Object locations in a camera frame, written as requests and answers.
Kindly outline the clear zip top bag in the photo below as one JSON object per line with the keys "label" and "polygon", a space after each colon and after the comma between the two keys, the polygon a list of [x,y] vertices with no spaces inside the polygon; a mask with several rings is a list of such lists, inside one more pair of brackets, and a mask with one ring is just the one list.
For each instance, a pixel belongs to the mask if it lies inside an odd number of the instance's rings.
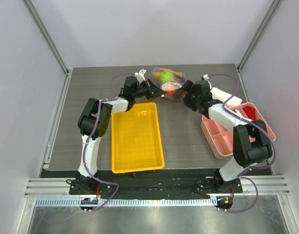
{"label": "clear zip top bag", "polygon": [[177,100],[176,93],[186,82],[185,74],[160,67],[154,67],[151,73],[154,80],[159,83],[160,88],[166,92],[162,97]]}

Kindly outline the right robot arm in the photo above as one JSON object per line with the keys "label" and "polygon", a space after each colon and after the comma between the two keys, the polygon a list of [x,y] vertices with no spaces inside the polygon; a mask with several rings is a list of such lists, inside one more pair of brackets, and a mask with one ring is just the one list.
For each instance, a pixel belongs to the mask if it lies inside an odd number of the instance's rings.
{"label": "right robot arm", "polygon": [[211,89],[207,80],[195,83],[188,80],[175,96],[192,111],[221,124],[233,136],[233,157],[214,174],[214,188],[223,193],[241,174],[275,156],[276,150],[263,120],[241,117],[227,108],[225,102],[215,98]]}

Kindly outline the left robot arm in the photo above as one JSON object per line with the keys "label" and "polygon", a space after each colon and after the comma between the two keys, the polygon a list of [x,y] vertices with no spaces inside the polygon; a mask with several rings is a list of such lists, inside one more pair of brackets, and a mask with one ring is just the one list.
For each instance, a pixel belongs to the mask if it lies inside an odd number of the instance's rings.
{"label": "left robot arm", "polygon": [[82,137],[82,156],[75,183],[81,192],[91,195],[100,183],[119,189],[118,183],[95,177],[99,145],[107,131],[111,115],[129,111],[137,98],[145,97],[152,100],[165,94],[164,90],[154,85],[148,78],[128,76],[116,97],[111,99],[92,97],[87,101],[77,124]]}

